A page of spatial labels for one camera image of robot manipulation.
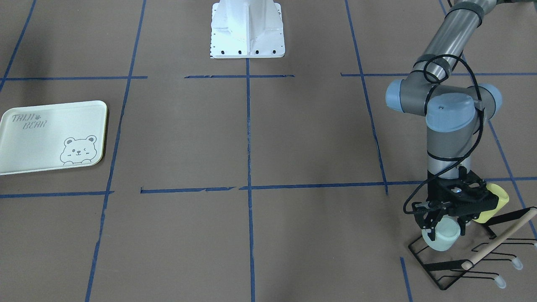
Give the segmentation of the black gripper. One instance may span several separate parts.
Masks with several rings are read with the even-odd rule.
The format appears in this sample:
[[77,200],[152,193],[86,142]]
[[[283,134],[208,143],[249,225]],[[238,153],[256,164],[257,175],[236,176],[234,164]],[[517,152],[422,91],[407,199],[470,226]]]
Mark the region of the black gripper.
[[484,180],[466,167],[458,167],[458,173],[455,179],[434,178],[426,184],[426,201],[412,203],[412,213],[421,214],[421,230],[426,234],[435,234],[443,213],[458,217],[459,233],[464,236],[468,217],[474,219],[497,208],[498,196]]

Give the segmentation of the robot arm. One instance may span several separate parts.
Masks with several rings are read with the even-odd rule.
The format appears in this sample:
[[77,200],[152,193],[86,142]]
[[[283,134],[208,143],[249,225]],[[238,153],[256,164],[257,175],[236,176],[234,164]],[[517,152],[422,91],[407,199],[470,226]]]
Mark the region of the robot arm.
[[393,110],[425,117],[428,176],[426,201],[415,201],[405,214],[413,215],[426,239],[434,241],[445,216],[455,217],[456,233],[465,234],[470,220],[488,221],[500,198],[471,170],[472,152],[481,141],[485,123],[501,108],[499,90],[472,79],[468,88],[444,86],[457,63],[464,66],[464,47],[500,0],[456,0],[437,33],[414,63],[409,76],[387,88],[386,103]]

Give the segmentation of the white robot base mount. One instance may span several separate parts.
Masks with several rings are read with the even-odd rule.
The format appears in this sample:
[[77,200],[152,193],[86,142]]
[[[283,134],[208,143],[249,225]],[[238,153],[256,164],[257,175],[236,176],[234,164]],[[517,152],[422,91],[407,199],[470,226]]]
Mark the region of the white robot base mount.
[[285,52],[279,3],[221,0],[212,5],[211,58],[280,58]]

